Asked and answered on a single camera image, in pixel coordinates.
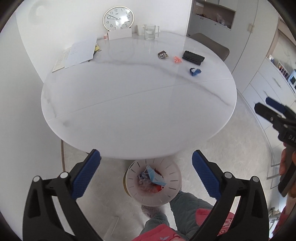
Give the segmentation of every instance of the foot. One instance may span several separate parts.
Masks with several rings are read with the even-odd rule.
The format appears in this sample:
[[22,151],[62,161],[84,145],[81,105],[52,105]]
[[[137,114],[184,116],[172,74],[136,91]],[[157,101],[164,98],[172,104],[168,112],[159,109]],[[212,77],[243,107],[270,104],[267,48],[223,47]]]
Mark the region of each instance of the foot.
[[159,207],[148,207],[142,205],[142,212],[148,217],[148,218],[154,218],[156,214],[162,213],[161,209]]

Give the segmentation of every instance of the clock face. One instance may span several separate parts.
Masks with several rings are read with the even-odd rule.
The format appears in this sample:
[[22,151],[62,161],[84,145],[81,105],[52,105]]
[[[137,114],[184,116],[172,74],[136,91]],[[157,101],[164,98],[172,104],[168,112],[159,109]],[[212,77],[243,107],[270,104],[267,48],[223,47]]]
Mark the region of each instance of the clock face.
[[108,30],[129,28],[133,24],[133,12],[122,6],[111,8],[105,13],[103,24]]

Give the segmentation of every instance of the table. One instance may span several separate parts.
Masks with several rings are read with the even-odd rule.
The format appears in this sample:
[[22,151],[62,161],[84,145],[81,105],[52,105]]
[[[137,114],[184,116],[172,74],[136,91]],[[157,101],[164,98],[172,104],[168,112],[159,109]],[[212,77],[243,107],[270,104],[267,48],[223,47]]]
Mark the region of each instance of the table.
[[[50,73],[42,89],[47,124],[71,146],[126,160],[169,156],[208,140],[230,119],[234,79],[201,43],[162,32],[152,41],[133,35],[98,44],[93,60]],[[169,58],[158,58],[163,50]],[[201,66],[175,64],[185,50],[204,56]],[[202,71],[195,77],[194,67]]]

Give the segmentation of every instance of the brown candy wrapper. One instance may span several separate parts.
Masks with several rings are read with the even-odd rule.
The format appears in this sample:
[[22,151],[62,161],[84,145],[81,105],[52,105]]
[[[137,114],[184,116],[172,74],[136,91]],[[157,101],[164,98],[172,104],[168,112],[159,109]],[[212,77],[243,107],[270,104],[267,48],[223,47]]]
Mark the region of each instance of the brown candy wrapper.
[[157,55],[158,55],[159,59],[168,57],[168,55],[167,55],[167,53],[165,51],[161,51]]

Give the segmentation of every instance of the brown chair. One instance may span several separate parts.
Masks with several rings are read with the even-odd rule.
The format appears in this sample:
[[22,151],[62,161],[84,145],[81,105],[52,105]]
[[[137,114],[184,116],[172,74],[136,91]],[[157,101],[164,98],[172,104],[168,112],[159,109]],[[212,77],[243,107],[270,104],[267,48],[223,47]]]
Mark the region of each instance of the brown chair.
[[192,34],[189,36],[189,38],[194,39],[195,41],[200,42],[204,46],[208,47],[210,50],[212,50],[215,54],[217,54],[220,59],[225,61],[227,56],[229,55],[229,49],[224,47],[223,45],[215,42],[214,40],[211,40],[207,36],[203,34]]

